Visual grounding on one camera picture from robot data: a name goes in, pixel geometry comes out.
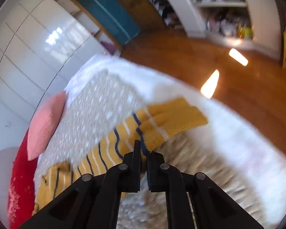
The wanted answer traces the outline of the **yellow striped knit sweater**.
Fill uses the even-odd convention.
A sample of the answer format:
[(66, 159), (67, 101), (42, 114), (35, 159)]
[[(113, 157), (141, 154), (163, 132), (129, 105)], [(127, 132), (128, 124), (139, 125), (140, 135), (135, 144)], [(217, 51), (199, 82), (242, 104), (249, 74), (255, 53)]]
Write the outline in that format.
[(76, 167), (65, 161), (48, 168), (32, 213), (39, 212), (82, 175), (101, 175), (122, 163), (124, 156), (133, 151), (137, 139), (142, 143), (141, 156), (146, 159), (169, 138), (207, 123), (203, 113), (184, 98), (138, 109), (92, 147)]

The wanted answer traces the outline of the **red floral long pillow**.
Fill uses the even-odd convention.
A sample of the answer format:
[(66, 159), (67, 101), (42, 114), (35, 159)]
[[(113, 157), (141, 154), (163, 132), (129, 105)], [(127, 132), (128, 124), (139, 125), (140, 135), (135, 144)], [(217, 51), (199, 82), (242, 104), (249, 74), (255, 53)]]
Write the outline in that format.
[(33, 178), (38, 160), (28, 160), (27, 143), (28, 133), (25, 134), (12, 165), (7, 202), (9, 228), (19, 228), (31, 218), (35, 207)]

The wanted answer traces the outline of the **white fleece blanket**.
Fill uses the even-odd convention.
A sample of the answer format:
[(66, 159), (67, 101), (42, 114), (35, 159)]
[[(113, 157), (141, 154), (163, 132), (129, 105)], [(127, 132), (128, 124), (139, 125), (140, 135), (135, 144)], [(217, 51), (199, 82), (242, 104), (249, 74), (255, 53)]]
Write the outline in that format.
[(106, 71), (133, 86), (145, 105), (184, 97), (208, 120), (208, 129), (191, 132), (203, 149), (210, 149), (240, 174), (257, 194), (264, 214), (264, 228), (276, 228), (286, 215), (286, 155), (253, 125), (224, 104), (169, 75), (118, 57), (95, 55), (69, 80), (67, 103), (83, 90), (97, 73)]

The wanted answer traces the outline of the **beige heart-patterned quilt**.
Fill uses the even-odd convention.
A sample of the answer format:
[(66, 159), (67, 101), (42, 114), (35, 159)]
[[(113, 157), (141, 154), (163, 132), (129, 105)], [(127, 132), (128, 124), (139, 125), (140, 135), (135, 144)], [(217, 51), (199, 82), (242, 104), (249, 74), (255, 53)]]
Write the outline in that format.
[[(62, 117), (47, 148), (40, 154), (34, 176), (35, 196), (48, 168), (60, 162), (76, 167), (103, 137), (138, 109), (146, 106), (133, 86), (118, 76), (101, 71), (92, 77), (71, 103), (66, 103)], [(257, 194), (248, 182), (224, 163), (210, 149), (203, 149), (200, 139), (190, 138), (191, 132), (208, 129), (203, 126), (169, 138), (154, 151), (180, 171), (204, 172), (260, 224), (266, 216)]]

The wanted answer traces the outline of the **pink knit pillow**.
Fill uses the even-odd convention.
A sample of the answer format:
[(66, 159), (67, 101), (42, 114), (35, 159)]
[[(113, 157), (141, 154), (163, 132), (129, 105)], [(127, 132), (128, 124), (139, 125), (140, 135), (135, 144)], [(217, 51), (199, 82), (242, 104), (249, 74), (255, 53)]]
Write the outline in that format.
[(45, 151), (62, 116), (66, 93), (61, 91), (49, 97), (38, 108), (28, 130), (27, 155), (32, 161)]

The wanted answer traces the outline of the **white bed headboard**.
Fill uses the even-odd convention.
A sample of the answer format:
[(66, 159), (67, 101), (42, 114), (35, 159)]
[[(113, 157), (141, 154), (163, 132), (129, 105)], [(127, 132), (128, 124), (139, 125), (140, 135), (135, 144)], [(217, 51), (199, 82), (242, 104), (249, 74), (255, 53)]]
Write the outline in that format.
[(12, 164), (18, 147), (0, 150), (0, 217), (6, 217), (9, 184), (12, 175)]

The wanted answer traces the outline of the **white glossy wardrobe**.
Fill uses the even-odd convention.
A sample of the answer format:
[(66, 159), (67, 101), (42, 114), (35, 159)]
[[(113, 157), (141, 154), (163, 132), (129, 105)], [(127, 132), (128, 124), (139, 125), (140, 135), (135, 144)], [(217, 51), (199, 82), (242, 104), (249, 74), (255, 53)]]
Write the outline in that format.
[[(2, 32), (7, 32), (2, 42)], [(95, 54), (108, 51), (54, 0), (19, 2), (0, 31), (0, 78), (36, 108), (45, 95), (59, 92)]]

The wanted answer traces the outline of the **brown wooden door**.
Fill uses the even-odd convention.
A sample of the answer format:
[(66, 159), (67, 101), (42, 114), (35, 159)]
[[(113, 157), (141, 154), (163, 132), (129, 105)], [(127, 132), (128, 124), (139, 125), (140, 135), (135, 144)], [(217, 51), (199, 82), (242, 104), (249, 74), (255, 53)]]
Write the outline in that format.
[(142, 31), (167, 29), (149, 0), (118, 0)]

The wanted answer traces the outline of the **white shelf unit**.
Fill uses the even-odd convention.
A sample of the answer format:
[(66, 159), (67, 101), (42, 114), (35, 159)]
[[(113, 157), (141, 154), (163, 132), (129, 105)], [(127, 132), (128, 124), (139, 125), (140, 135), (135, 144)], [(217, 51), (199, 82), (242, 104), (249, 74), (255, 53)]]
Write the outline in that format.
[(284, 21), (276, 0), (168, 0), (190, 38), (255, 50), (275, 60), (282, 51)]

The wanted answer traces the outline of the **teal door curtain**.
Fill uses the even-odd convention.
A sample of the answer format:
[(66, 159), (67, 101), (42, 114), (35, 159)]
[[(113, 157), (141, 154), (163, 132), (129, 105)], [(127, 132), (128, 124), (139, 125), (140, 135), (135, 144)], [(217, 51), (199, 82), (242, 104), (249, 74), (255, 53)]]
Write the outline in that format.
[(120, 45), (126, 45), (140, 28), (117, 0), (77, 0)]

